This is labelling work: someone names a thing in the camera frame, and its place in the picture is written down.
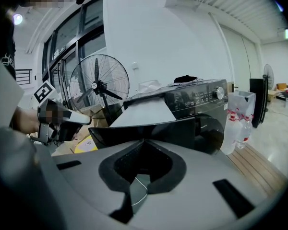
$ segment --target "washing machine door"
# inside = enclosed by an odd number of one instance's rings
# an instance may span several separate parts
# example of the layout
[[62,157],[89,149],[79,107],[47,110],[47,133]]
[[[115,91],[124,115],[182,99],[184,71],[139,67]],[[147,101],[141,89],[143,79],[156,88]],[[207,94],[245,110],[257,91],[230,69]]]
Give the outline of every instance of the washing machine door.
[[224,128],[220,120],[209,114],[197,114],[195,117],[195,147],[197,151],[208,154],[217,153],[223,143]]

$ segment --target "hand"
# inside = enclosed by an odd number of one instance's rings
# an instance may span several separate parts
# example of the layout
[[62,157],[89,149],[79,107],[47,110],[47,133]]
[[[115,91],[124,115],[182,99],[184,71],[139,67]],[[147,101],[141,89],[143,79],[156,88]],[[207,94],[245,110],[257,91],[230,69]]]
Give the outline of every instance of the hand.
[[25,110],[17,107],[12,118],[12,128],[24,134],[38,131],[39,120],[36,110]]

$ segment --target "light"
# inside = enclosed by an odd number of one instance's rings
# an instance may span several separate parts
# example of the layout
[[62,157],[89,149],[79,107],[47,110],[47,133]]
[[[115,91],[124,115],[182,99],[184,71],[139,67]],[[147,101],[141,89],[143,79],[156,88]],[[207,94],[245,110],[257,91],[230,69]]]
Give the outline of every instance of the light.
[[281,12],[284,11],[283,7],[280,6],[280,5],[278,4],[278,2],[276,2],[276,4],[277,4],[277,6],[278,6],[279,11],[281,11]]
[[19,25],[23,21],[22,15],[18,13],[13,15],[13,19],[14,19],[14,25]]
[[285,30],[285,39],[288,39],[288,29]]

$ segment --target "black t-shirt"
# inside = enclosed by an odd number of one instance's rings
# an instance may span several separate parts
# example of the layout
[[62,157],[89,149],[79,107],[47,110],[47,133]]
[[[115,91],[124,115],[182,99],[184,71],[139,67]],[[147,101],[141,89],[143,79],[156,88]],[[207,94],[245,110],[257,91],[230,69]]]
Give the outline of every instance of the black t-shirt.
[[0,60],[9,73],[15,75],[15,43],[13,40],[14,24],[7,13],[0,8]]

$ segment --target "black washing machine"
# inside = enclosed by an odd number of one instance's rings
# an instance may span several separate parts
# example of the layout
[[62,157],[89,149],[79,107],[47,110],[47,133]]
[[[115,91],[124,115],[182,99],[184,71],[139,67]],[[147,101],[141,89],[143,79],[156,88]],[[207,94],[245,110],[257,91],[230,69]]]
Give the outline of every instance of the black washing machine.
[[228,110],[226,80],[204,80],[137,94],[124,102],[124,108],[157,96],[164,98],[177,120],[195,117],[195,150],[208,154],[220,150]]

